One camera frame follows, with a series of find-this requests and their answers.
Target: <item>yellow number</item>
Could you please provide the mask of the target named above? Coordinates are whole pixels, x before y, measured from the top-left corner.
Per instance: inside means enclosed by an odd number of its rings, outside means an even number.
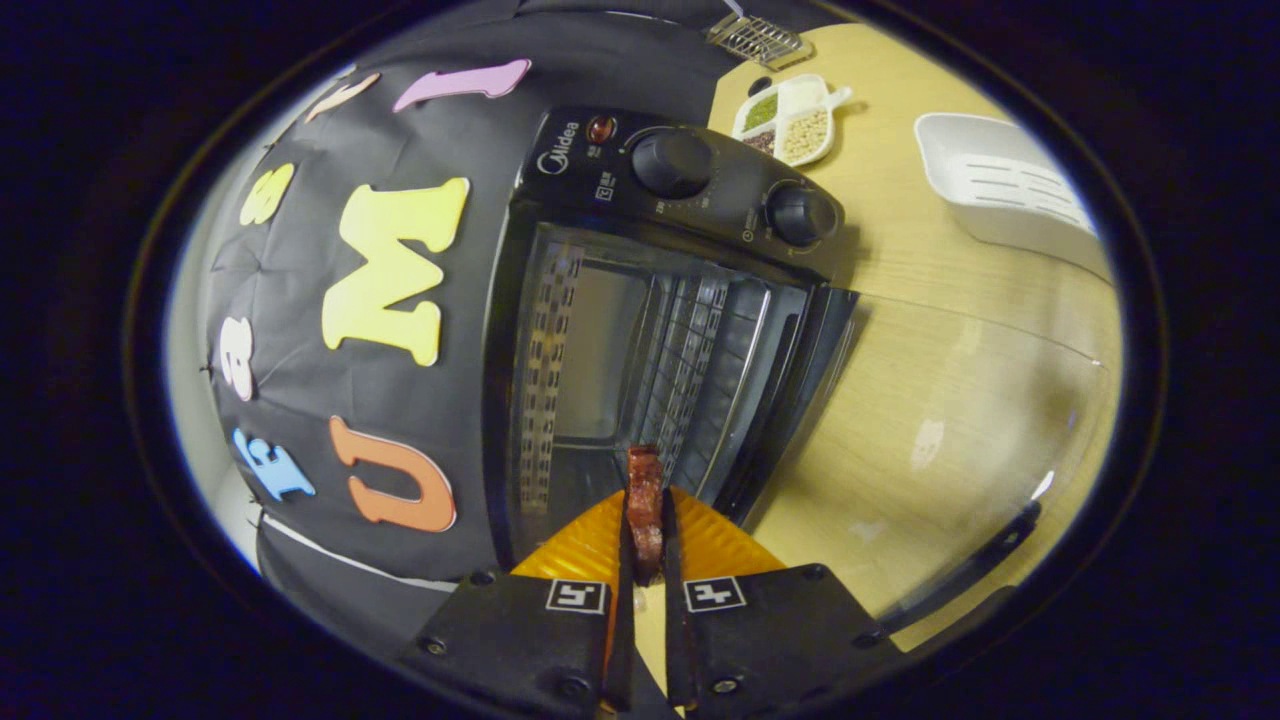
[[[241,206],[241,224],[262,224],[271,219],[275,209],[280,206],[280,197],[293,179],[293,163],[285,163],[274,170],[262,173]]]
[[[351,337],[404,348],[419,365],[435,364],[440,307],[430,301],[411,311],[387,307],[444,279],[435,263],[401,241],[421,242],[431,252],[453,245],[470,190],[467,179],[453,178],[425,190],[375,192],[362,184],[351,193],[338,234],[367,263],[325,292],[320,329],[330,350]]]

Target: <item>cooked meat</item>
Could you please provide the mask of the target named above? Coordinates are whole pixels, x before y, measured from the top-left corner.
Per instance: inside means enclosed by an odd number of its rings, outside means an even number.
[[[662,561],[662,464],[658,448],[639,445],[627,450],[627,523],[635,541],[635,578],[648,585]]]

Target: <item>spice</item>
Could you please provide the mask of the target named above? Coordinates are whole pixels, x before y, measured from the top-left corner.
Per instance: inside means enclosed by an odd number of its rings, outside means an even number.
[[[769,129],[769,131],[762,132],[760,135],[758,135],[755,137],[748,137],[748,138],[742,140],[742,142],[750,145],[751,147],[755,147],[760,152],[768,152],[769,155],[773,155],[773,137],[774,137],[774,135],[776,133],[772,129]]]
[[[782,159],[787,163],[795,163],[817,152],[826,141],[826,110],[818,110],[817,113],[791,120],[787,126],[787,138],[782,142]]]
[[[778,94],[760,100],[746,111],[746,120],[742,123],[742,129],[748,131],[756,126],[764,124],[773,119],[778,114]]]

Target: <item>black knob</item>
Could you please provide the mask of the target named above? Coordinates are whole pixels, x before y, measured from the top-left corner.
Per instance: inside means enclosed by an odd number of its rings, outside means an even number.
[[[787,186],[773,191],[765,204],[769,224],[787,245],[808,247],[835,234],[840,206],[817,190]]]
[[[654,131],[636,142],[631,169],[658,197],[692,197],[712,181],[712,149],[689,132]]]

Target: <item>green seasoning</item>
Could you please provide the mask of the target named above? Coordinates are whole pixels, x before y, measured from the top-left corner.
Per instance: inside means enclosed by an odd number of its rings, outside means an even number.
[[[764,124],[772,120],[773,117],[777,114],[778,114],[778,94],[774,92],[773,95],[753,105],[751,109],[746,111],[746,123],[744,124],[742,129],[748,131],[756,126]]]

